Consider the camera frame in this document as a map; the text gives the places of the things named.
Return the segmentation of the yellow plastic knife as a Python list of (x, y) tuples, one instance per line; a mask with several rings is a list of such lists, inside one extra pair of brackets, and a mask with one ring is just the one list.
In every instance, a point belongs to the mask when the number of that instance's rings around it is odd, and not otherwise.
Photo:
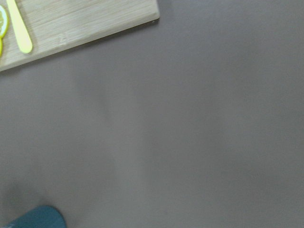
[(15, 0), (7, 0), (7, 6), (19, 50), (28, 54), (33, 49), (33, 43)]

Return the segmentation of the bamboo cutting board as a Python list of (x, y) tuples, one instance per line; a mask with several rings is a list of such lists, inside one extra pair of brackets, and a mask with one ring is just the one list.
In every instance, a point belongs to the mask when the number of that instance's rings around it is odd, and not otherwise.
[(9, 22), (3, 37), (1, 71), (157, 20), (155, 0), (17, 0), (33, 48), (18, 47)]

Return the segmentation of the blue-grey cup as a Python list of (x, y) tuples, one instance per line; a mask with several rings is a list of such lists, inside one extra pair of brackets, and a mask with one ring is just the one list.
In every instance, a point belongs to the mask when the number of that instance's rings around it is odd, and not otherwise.
[(61, 213), (52, 206), (38, 206), (2, 228), (66, 228)]

